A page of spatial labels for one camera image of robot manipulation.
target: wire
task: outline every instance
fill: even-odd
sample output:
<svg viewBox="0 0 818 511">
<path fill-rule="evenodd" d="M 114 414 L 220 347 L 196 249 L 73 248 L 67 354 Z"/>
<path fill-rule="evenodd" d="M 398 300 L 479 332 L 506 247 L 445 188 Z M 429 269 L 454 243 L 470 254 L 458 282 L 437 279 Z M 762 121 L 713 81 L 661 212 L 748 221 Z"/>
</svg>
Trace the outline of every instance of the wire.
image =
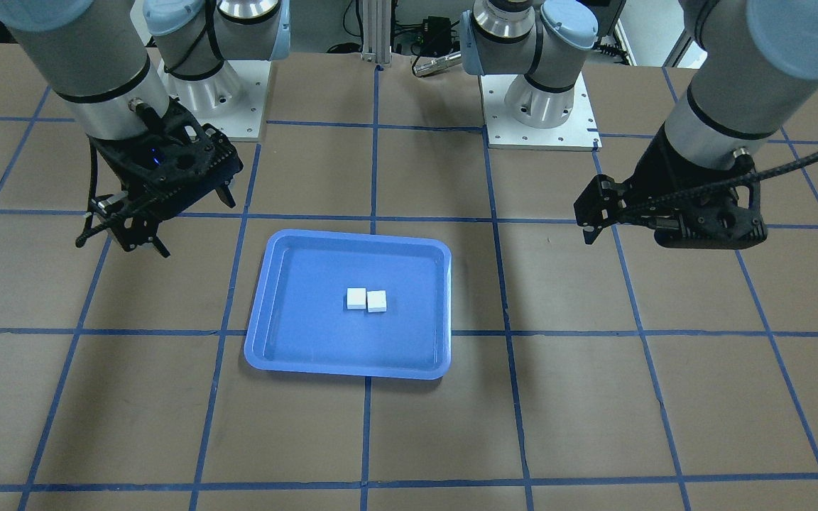
<svg viewBox="0 0 818 511">
<path fill-rule="evenodd" d="M 217 3 L 215 2 L 215 0 L 207 0 L 207 3 L 204 5 L 205 11 L 207 11 L 207 9 L 215 9 L 215 7 L 217 7 Z M 165 65 L 165 67 L 163 67 L 163 71 L 165 71 L 167 75 L 170 74 L 170 72 L 175 72 L 176 69 L 182 67 L 182 65 L 184 65 L 185 62 L 188 61 L 188 58 L 191 56 L 191 54 L 195 52 L 195 48 L 197 48 L 199 43 L 201 43 L 201 40 L 204 39 L 204 36 L 207 34 L 207 31 L 212 28 L 214 23 L 214 17 L 207 16 L 207 14 L 205 14 L 205 16 L 207 17 L 207 19 L 205 19 L 204 21 L 204 28 L 201 29 L 200 33 L 198 33 L 197 38 L 195 38 L 194 41 L 192 41 L 191 46 L 188 46 L 188 49 L 185 50 L 185 54 L 182 55 L 182 59 L 179 60 L 177 64 L 172 65 L 172 67 L 169 67 L 169 65 Z"/>
<path fill-rule="evenodd" d="M 347 26 L 347 14 L 349 13 L 349 7 L 355 2 L 355 0 L 349 0 L 349 4 L 347 4 L 347 8 L 343 10 L 343 30 L 348 33 L 348 35 L 353 36 L 353 38 L 360 38 L 361 36 L 358 33 L 354 33 L 353 31 L 349 30 Z"/>
<path fill-rule="evenodd" d="M 731 188 L 745 187 L 746 185 L 759 183 L 765 179 L 779 177 L 779 175 L 787 174 L 787 172 L 792 172 L 817 162 L 818 151 L 797 161 L 776 166 L 775 168 L 770 168 L 769 170 L 763 172 L 753 172 L 753 174 L 739 175 L 739 177 L 732 177 L 731 179 L 725 179 L 724 181 L 716 181 L 707 185 L 700 185 L 700 187 L 687 188 L 685 190 L 679 190 L 677 192 L 661 195 L 661 197 L 647 200 L 643 203 L 636 204 L 635 206 L 624 207 L 617 212 L 617 216 L 620 217 L 624 214 L 636 213 L 638 211 L 643 211 L 650 207 L 659 206 L 659 204 L 669 203 L 672 201 L 688 200 L 696 197 L 702 197 L 702 195 L 714 194 Z"/>
<path fill-rule="evenodd" d="M 90 230 L 94 224 L 94 198 L 97 197 L 97 148 L 94 147 L 94 141 L 90 143 L 90 187 L 87 189 L 87 218 L 84 218 L 84 230 Z"/>
<path fill-rule="evenodd" d="M 409 71 L 412 71 L 413 77 L 418 77 L 418 75 L 415 73 L 415 67 L 416 65 L 418 65 L 418 61 L 422 58 L 422 54 L 425 52 L 425 50 L 428 49 L 433 42 L 441 38 L 441 35 L 444 35 L 447 32 L 451 32 L 455 26 L 459 25 L 459 23 L 460 20 L 456 20 L 454 21 L 454 23 L 451 23 L 450 26 L 445 26 L 440 32 L 437 33 L 437 35 L 434 36 L 434 38 L 429 39 L 427 43 L 425 43 L 421 48 L 419 48 L 418 55 L 415 56 L 415 61 L 413 61 L 411 67 L 409 67 Z"/>
</svg>

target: blue tray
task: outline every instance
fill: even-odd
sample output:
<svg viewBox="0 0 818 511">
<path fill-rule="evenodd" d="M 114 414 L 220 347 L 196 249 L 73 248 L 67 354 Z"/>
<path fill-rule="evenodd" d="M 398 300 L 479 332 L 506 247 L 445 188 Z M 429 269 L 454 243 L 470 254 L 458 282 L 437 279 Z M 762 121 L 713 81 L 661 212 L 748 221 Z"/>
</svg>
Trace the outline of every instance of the blue tray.
<svg viewBox="0 0 818 511">
<path fill-rule="evenodd" d="M 258 369 L 432 380 L 450 366 L 450 249 L 436 240 L 287 229 L 263 255 L 244 355 Z M 347 310 L 347 288 L 387 311 Z"/>
</svg>

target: blue joint cap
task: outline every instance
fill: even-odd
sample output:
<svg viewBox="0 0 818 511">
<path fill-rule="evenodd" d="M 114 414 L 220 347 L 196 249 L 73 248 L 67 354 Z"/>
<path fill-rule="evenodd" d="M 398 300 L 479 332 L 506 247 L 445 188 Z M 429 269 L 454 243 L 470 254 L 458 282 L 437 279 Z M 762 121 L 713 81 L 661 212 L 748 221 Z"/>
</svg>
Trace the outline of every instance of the blue joint cap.
<svg viewBox="0 0 818 511">
<path fill-rule="evenodd" d="M 276 28 L 276 41 L 270 51 L 270 60 L 283 60 L 292 48 L 292 31 L 289 23 L 289 0 L 280 2 L 280 23 Z"/>
<path fill-rule="evenodd" d="M 143 19 L 151 35 L 176 32 L 204 9 L 204 0 L 145 0 Z"/>
<path fill-rule="evenodd" d="M 23 32 L 48 32 L 68 25 L 94 0 L 0 0 L 0 21 Z"/>
<path fill-rule="evenodd" d="M 473 77 L 483 77 L 484 68 L 481 67 L 469 11 L 460 14 L 460 52 L 463 54 L 463 70 Z"/>
<path fill-rule="evenodd" d="M 591 50 L 598 39 L 595 14 L 577 0 L 545 0 L 542 20 L 548 30 L 574 48 Z"/>
<path fill-rule="evenodd" d="M 818 1 L 747 0 L 756 47 L 779 71 L 818 80 Z"/>
</svg>

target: metal base plate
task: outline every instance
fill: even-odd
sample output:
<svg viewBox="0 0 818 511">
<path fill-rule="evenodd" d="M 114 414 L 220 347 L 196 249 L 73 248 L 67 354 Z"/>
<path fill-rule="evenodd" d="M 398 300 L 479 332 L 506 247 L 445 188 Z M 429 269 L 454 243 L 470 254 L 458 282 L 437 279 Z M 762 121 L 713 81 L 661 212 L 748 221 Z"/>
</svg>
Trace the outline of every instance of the metal base plate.
<svg viewBox="0 0 818 511">
<path fill-rule="evenodd" d="M 548 149 L 555 151 L 591 151 L 601 147 L 601 137 L 591 112 L 589 94 L 582 74 L 577 78 L 577 103 L 570 119 L 561 126 L 549 129 L 533 128 L 517 121 L 503 103 L 507 89 L 516 75 L 488 75 L 481 77 L 481 104 L 488 126 L 488 145 L 505 149 Z"/>
<path fill-rule="evenodd" d="M 263 129 L 263 116 L 267 104 L 267 87 L 270 82 L 270 61 L 235 60 L 229 64 L 244 82 L 246 96 L 233 109 L 224 109 L 215 117 L 199 114 L 201 123 L 211 123 L 230 140 L 236 142 L 257 142 Z M 163 62 L 158 68 L 160 79 L 166 84 Z"/>
</svg>

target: white block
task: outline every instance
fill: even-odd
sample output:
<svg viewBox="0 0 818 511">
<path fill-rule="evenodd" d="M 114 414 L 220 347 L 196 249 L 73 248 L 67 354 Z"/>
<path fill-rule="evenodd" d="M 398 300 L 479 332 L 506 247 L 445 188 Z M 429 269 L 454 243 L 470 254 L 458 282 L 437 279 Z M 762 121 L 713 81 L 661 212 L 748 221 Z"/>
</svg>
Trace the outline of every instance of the white block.
<svg viewBox="0 0 818 511">
<path fill-rule="evenodd" d="M 387 312 L 386 291 L 368 291 L 368 312 Z"/>
<path fill-rule="evenodd" d="M 366 299 L 366 289 L 364 287 L 350 287 L 347 289 L 347 309 L 364 310 L 364 299 Z"/>
</svg>

